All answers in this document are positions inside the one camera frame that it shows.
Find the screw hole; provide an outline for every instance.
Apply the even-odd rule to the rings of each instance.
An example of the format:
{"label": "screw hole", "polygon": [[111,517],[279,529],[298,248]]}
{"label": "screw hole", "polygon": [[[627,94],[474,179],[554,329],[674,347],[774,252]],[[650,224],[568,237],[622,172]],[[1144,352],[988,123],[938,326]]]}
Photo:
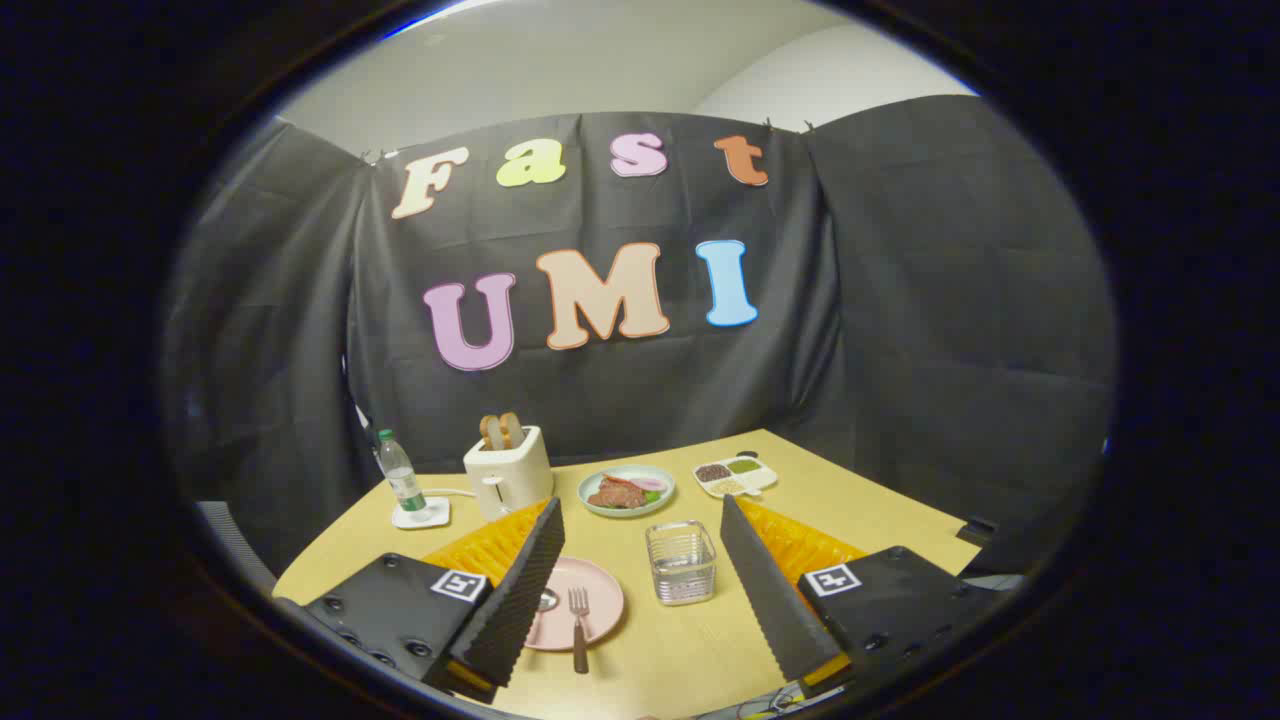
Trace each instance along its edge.
{"label": "screw hole", "polygon": [[888,635],[886,635],[884,633],[874,633],[872,635],[868,635],[867,639],[863,641],[863,650],[865,650],[867,652],[872,652],[873,650],[879,650],[887,644],[888,644]]}

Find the white toaster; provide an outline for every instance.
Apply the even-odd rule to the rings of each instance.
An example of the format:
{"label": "white toaster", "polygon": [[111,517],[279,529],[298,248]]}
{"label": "white toaster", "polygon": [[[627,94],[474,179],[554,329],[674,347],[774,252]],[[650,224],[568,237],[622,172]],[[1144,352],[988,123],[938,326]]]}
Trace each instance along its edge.
{"label": "white toaster", "polygon": [[525,442],[520,447],[485,450],[480,441],[462,457],[480,512],[489,521],[547,500],[554,489],[543,430],[538,425],[521,427]]}

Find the white sectioned tray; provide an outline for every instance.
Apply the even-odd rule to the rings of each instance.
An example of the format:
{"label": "white sectioned tray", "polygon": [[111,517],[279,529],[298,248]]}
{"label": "white sectioned tray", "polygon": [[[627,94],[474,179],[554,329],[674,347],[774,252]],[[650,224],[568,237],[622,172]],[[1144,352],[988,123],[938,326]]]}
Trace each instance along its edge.
{"label": "white sectioned tray", "polygon": [[436,528],[449,524],[449,498],[424,497],[426,507],[417,512],[410,512],[396,503],[392,510],[392,524],[402,530],[416,530],[419,528]]}
{"label": "white sectioned tray", "polygon": [[[755,462],[756,465],[759,465],[759,468],[756,468],[755,470],[748,470],[746,473],[733,473],[732,475],[730,475],[727,478],[719,478],[719,479],[709,480],[709,482],[705,482],[705,483],[698,479],[698,468],[704,468],[707,465],[724,465],[727,468],[730,462],[736,462],[739,460],[750,460],[751,462]],[[723,483],[724,480],[737,480],[739,484],[742,486],[744,489],[741,489],[739,492],[735,492],[732,495],[746,495],[746,489],[745,488],[759,491],[759,489],[764,489],[764,488],[772,486],[773,483],[778,482],[778,474],[777,473],[774,473],[768,465],[765,465],[764,462],[762,462],[759,457],[751,457],[751,456],[748,456],[748,455],[739,455],[737,457],[728,457],[728,459],[724,459],[724,460],[713,460],[710,462],[703,462],[701,465],[695,466],[691,470],[691,473],[694,475],[694,480],[698,482],[698,487],[703,488],[704,491],[707,491],[707,495],[709,495],[709,496],[712,496],[712,497],[714,497],[717,500],[724,497],[726,493],[723,493],[723,492],[712,492],[712,487],[716,486],[716,484],[718,484],[718,483]]]}

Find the yellow tabletop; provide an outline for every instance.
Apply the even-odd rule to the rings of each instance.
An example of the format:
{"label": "yellow tabletop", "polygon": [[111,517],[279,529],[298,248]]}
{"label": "yellow tabletop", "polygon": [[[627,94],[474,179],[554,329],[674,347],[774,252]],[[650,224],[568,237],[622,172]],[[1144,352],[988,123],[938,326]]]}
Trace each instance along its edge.
{"label": "yellow tabletop", "polygon": [[[746,593],[719,541],[721,501],[692,477],[696,465],[754,450],[778,474],[763,502],[806,525],[870,553],[905,544],[957,574],[978,547],[956,538],[964,521],[881,487],[790,443],[754,430],[689,447],[607,462],[554,469],[564,514],[561,555],[582,557],[612,573],[626,594],[622,621],[589,650],[591,671],[573,673],[571,652],[526,648],[493,707],[548,720],[687,717],[773,692],[785,684]],[[613,465],[655,465],[676,478],[676,496],[640,518],[612,519],[577,500],[584,478]],[[470,489],[466,475],[419,475],[425,491]],[[379,483],[338,518],[284,571],[274,594],[308,603],[384,552],[422,557],[484,524],[470,497],[452,496],[448,525],[401,530],[390,524],[396,498]],[[742,497],[746,502],[755,500]],[[654,596],[644,530],[699,520],[716,543],[716,594],[709,601],[667,607]]]}

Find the spice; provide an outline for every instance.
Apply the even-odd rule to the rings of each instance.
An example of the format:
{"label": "spice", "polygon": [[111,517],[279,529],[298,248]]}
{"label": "spice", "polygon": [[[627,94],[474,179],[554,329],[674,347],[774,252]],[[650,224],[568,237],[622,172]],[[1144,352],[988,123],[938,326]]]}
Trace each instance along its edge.
{"label": "spice", "polygon": [[735,460],[728,464],[728,469],[735,473],[750,473],[751,470],[759,470],[760,464],[755,460]]}
{"label": "spice", "polygon": [[710,487],[712,492],[721,495],[732,495],[735,492],[742,492],[744,489],[746,488],[737,480],[723,480]]}
{"label": "spice", "polygon": [[701,468],[694,470],[694,474],[698,475],[698,479],[704,483],[732,475],[732,473],[730,473],[723,465],[703,465]]}

